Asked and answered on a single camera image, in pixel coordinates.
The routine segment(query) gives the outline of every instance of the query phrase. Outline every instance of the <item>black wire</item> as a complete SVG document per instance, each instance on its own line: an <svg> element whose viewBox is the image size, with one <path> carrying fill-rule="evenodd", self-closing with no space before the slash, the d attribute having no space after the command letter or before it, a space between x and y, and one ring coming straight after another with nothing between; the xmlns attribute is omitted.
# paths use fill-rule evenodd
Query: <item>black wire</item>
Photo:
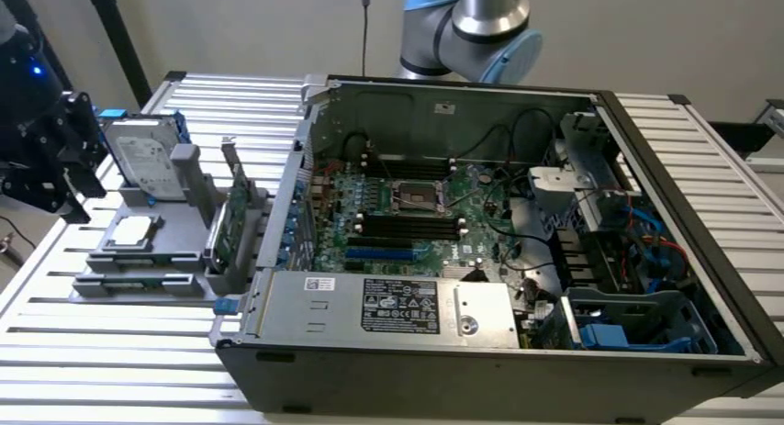
<svg viewBox="0 0 784 425"><path fill-rule="evenodd" d="M510 251L512 251L512 249L506 249L506 252L504 252L504 255L501 255L501 264L504 264L508 267L508 269L512 269L513 271L529 272L529 271L534 271L534 270L542 268L544 266L554 266L553 262L548 262L548 263L537 264L536 266L530 266L530 267L514 267L508 263L508 257L510 255Z"/></svg>
<svg viewBox="0 0 784 425"><path fill-rule="evenodd" d="M485 201L484 201L484 203L482 203L482 205L481 205L481 208L482 208L482 209L486 209L486 208L488 208L488 202L490 201L490 197L493 196L493 193L496 192L496 190L498 189L498 187L500 187L502 184L505 184L506 182L510 182L510 184L512 184L512 183L513 183L516 180L520 180L520 179L522 179L524 177L525 177L525 174L524 174L524 175L518 175L518 176L516 176L516 177L512 177L512 179L509 179L509 180L506 180L506 181L501 181L501 182L498 182L498 183L497 183L497 184L493 186L493 188L490 188L490 192L488 193L488 196L485 197ZM518 239L530 239L530 240L536 240L536 241L538 241L540 243L542 243L542 244L544 244L544 245L545 245L548 248L550 247L550 244L548 243L548 240L545 240L542 237L537 237L536 235L528 235L528 234L517 234L517 233L514 233L514 232L509 232L509 231L505 231L505 230L500 229L500 228L498 228L498 227L497 227L497 226L493 224L493 222L490 221L490 218L489 218L489 216L486 215L486 213L485 213L485 221L486 221L486 223L488 223L488 226L490 227L490 229L492 229L492 230L494 230L494 231L496 231L498 234L501 234L501 235L506 235L508 237L516 237L516 238L518 238Z"/></svg>
<svg viewBox="0 0 784 425"><path fill-rule="evenodd" d="M346 160L346 146L347 146L347 142L349 142L349 140L354 136L362 136L365 138L365 142L367 142L370 140L370 137L367 136L367 133L365 132L363 129L357 129L357 130L351 131L345 136L345 138L343 138L343 144L341 145L341 155L339 155L338 159L342 160L342 161Z"/></svg>
<svg viewBox="0 0 784 425"><path fill-rule="evenodd" d="M512 141L514 140L514 133L517 131L517 127L520 125L520 121L530 113L541 113L548 118L548 122L550 123L550 134L553 135L553 137L552 137L552 144L554 145L554 141L557 139L557 125L554 123L553 115L550 115L550 113L548 112L548 110L545 110L544 108L540 108L537 106L533 106L530 108L526 108L524 111L521 111L517 114L517 118L514 119L514 122L512 122L512 135L510 135Z"/></svg>
<svg viewBox="0 0 784 425"><path fill-rule="evenodd" d="M11 221L11 218L0 216L0 219L4 220L8 225L11 225L11 227L14 228L14 230L16 231L16 233L19 234L19 236L23 238L24 241L27 241L30 243L30 245L35 249L38 247L36 244L34 242L31 242L30 239L24 236L23 232L20 231L20 229L16 227L16 225Z"/></svg>
<svg viewBox="0 0 784 425"><path fill-rule="evenodd" d="M362 6L363 24L362 24L362 76L365 76L365 58L367 57L367 6Z"/></svg>
<svg viewBox="0 0 784 425"><path fill-rule="evenodd" d="M477 141L477 143L474 143L468 150L465 150L457 156L454 156L454 159L462 159L464 157L466 157L466 155L469 153L472 153L480 147L480 145L482 145L482 143L488 140L488 138L490 137L490 135L493 134L493 132L497 129L500 129L501 131L506 131L506 133L510 135L510 138L512 138L512 132L510 132L509 127L506 125L504 125L504 124L494 124L490 127L490 129L488 130L488 132L484 134L484 136L481 137L481 139Z"/></svg>

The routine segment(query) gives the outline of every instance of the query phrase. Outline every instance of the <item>white wall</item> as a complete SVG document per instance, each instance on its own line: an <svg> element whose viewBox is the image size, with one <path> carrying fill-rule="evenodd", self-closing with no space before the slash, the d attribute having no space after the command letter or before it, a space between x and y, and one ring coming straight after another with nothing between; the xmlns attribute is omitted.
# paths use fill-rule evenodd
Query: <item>white wall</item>
<svg viewBox="0 0 784 425"><path fill-rule="evenodd" d="M525 82L683 93L713 119L784 97L784 0L530 0L545 32ZM103 105L134 98L88 0L31 0L67 71ZM119 0L148 79L167 70L358 73L359 0ZM369 72L393 75L402 0L373 0Z"/></svg>

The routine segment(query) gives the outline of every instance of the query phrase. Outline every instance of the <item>power supply label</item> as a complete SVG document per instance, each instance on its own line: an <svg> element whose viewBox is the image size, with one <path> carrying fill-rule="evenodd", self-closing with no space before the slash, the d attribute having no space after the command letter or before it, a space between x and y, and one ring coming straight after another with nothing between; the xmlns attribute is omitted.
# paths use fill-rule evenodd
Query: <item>power supply label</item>
<svg viewBox="0 0 784 425"><path fill-rule="evenodd" d="M388 333L438 335L436 281L365 279L362 328Z"/></svg>

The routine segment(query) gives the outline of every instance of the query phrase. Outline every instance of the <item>blue latch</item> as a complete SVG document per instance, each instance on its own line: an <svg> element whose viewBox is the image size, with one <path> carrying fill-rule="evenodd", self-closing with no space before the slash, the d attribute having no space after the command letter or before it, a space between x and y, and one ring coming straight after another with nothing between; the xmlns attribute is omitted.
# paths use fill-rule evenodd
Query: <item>blue latch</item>
<svg viewBox="0 0 784 425"><path fill-rule="evenodd" d="M126 116L127 111L124 111L122 108L107 108L98 115L98 117L103 119L122 119Z"/></svg>
<svg viewBox="0 0 784 425"><path fill-rule="evenodd" d="M219 298L213 306L213 313L217 315L237 315L241 309L241 300L231 298Z"/></svg>

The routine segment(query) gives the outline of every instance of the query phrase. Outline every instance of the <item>green circuit board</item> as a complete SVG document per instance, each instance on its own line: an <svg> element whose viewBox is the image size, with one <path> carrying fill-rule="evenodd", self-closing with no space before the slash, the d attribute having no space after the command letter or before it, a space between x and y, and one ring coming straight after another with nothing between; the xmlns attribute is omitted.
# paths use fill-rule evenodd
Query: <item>green circuit board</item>
<svg viewBox="0 0 784 425"><path fill-rule="evenodd" d="M442 192L440 199L444 208L441 212L418 209L413 206L406 209L394 208L393 188L396 184L406 185L412 189L426 190L429 187L436 189L434 181L365 177L362 173L350 169L331 173L330 180L327 181L325 178L321 181L329 185L325 185L319 190L322 196L317 211L318 244L314 270L341 273L444 276L445 267L469 267L481 259L488 274L497 274L500 264L493 259L493 246L500 243L504 246L502 249L506 250L510 241L498 235L486 224L488 216L484 212L484 203L496 182L484 185L480 182L480 175L486 175L489 172L489 168L481 165L462 165L444 181L437 181L441 184ZM502 200L502 188L496 188L489 203L492 206L500 207ZM354 229L358 212L370 216L465 218L468 234L460 240L414 239L413 261L363 260L362 270L347 271L345 269L347 239L359 236ZM497 228L512 231L510 220L500 218L500 210L496 212L493 224Z"/></svg>

